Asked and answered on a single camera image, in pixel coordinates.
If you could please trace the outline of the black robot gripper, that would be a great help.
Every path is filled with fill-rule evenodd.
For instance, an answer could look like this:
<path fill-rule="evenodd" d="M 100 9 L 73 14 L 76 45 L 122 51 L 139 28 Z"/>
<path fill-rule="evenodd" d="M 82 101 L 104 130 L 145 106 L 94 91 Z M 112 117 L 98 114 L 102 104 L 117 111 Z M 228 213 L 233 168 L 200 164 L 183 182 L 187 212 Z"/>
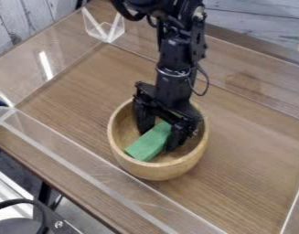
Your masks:
<path fill-rule="evenodd" d="M 189 98 L 196 78 L 196 67 L 183 70 L 156 68 L 153 84 L 139 81 L 135 84 L 135 120 L 140 134 L 144 134 L 160 117 L 171 124 L 164 150 L 173 151 L 181 146 L 196 130 L 203 117 L 192 106 Z"/>

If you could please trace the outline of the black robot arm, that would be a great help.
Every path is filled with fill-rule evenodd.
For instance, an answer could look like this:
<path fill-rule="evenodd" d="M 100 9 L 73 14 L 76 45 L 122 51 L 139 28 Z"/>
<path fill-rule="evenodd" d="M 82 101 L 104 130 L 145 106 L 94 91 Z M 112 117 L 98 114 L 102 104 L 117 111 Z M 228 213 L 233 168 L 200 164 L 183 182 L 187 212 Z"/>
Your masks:
<path fill-rule="evenodd" d="M 205 6 L 203 0 L 109 1 L 127 20 L 145 20 L 156 29 L 156 81 L 135 84 L 135 117 L 141 133 L 153 126 L 156 118 L 171 125 L 165 149 L 172 151 L 192 137 L 203 121 L 189 98 L 196 93 L 196 75 L 205 72 L 199 65 L 207 50 Z"/>

